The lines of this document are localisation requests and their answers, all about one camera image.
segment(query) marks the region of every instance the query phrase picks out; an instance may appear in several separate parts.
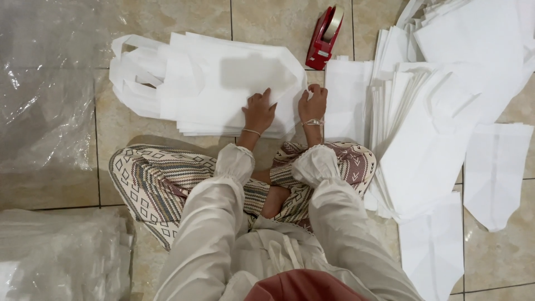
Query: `tiled floor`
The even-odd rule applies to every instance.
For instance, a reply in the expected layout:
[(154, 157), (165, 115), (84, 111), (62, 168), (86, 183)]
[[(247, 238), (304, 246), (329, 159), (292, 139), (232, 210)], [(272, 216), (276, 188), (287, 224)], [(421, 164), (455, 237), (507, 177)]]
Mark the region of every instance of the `tiled floor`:
[[(334, 54), (348, 55), (358, 61), (373, 59), (377, 30), (392, 26), (407, 1), (338, 0), (346, 14)], [(301, 62), (316, 19), (333, 4), (326, 0), (260, 0), (254, 5), (245, 0), (117, 0), (115, 3), (120, 18), (110, 20), (114, 37), (132, 33), (168, 41), (170, 32), (191, 31), (222, 39), (286, 46)], [(88, 121), (88, 126), (95, 128), (89, 141), (89, 166), (85, 170), (0, 174), (0, 209), (120, 205), (123, 202), (108, 175), (108, 160), (118, 148), (144, 142), (215, 156), (223, 146), (234, 141), (227, 137), (183, 137), (172, 122), (137, 116), (117, 100), (107, 81), (105, 68), (110, 52), (98, 53), (98, 65), (102, 69), (94, 70), (93, 74), (96, 108), (95, 118)], [(323, 71), (307, 73), (310, 83), (323, 83)], [(500, 121), (535, 124), (534, 98), (535, 77), (532, 77)], [(304, 142), (300, 127), (286, 138)], [(261, 139), (254, 152), (257, 168), (270, 165), (281, 143), (282, 140)], [(533, 298), (529, 296), (535, 294), (535, 139), (524, 178), (521, 208), (505, 230), (489, 233), (465, 210), (465, 276), (454, 287), (450, 301)], [(455, 189), (462, 190), (462, 174), (457, 182)], [(124, 206), (119, 208), (128, 216)], [(373, 234), (399, 260), (396, 223), (370, 216)], [(131, 223), (136, 233), (131, 300), (151, 300), (166, 253), (151, 234), (139, 224)]]

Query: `left hand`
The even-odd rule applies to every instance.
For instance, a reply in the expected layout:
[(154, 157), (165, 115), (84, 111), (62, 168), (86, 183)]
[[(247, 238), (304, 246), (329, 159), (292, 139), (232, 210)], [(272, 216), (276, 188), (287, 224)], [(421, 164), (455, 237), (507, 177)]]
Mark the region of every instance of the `left hand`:
[(247, 108), (241, 108), (245, 113), (245, 129), (262, 134), (273, 123), (277, 104), (269, 105), (270, 93), (270, 88), (264, 94), (256, 93), (247, 100)]

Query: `right hand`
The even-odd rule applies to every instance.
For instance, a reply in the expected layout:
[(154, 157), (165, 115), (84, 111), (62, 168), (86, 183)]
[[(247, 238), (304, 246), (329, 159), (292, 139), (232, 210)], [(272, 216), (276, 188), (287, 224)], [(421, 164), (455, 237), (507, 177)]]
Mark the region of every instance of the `right hand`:
[(301, 122), (307, 122), (311, 119), (323, 118), (327, 109), (327, 89), (321, 88), (318, 84), (308, 86), (313, 96), (308, 100), (308, 91), (304, 91), (299, 100), (298, 111)]

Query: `clear plastic sheet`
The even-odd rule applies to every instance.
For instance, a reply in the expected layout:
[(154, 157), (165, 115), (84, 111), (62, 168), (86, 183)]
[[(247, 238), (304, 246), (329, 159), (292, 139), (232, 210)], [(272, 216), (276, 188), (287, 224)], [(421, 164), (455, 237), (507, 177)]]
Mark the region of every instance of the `clear plastic sheet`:
[(120, 20), (111, 0), (0, 0), (0, 173), (92, 168), (94, 73)]
[(117, 301), (130, 289), (132, 236), (116, 210), (0, 213), (0, 300)]

